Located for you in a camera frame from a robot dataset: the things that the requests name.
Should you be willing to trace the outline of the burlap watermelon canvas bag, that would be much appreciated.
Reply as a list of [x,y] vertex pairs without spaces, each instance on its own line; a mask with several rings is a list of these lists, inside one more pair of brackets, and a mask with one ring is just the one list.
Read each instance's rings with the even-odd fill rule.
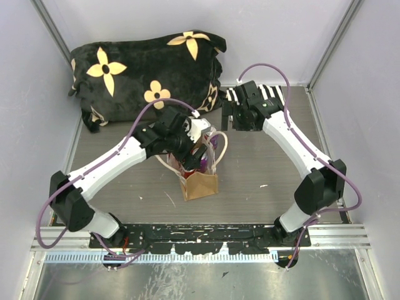
[[212,196],[219,192],[217,165],[223,159],[227,148],[228,148],[228,137],[227,135],[217,130],[218,134],[218,147],[216,150],[213,149],[209,141],[206,141],[202,136],[200,144],[205,144],[208,155],[208,170],[205,173],[198,172],[198,170],[190,176],[184,176],[183,166],[172,154],[166,156],[166,161],[160,156],[156,156],[156,159],[167,169],[172,171],[180,182],[182,195],[185,201],[191,201],[199,198]]

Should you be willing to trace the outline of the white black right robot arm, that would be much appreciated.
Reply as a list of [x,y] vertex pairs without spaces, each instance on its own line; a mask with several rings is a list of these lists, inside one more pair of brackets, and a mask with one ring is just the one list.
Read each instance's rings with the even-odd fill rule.
[[299,172],[301,183],[293,205],[274,221],[272,235],[281,246],[290,245],[302,225],[315,213],[342,198],[345,163],[322,153],[294,124],[284,110],[280,87],[249,81],[226,91],[222,100],[221,128],[228,122],[237,131],[262,131],[281,147]]

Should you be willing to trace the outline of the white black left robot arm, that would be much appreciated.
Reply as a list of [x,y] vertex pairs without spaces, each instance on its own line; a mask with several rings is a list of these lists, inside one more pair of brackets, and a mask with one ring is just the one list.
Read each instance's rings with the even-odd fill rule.
[[111,150],[86,166],[51,177],[50,207],[70,232],[90,231],[112,248],[121,246],[126,228],[111,213],[89,204],[105,185],[152,156],[172,154],[184,169],[196,170],[207,151],[202,144],[211,124],[169,107],[153,124],[142,124]]

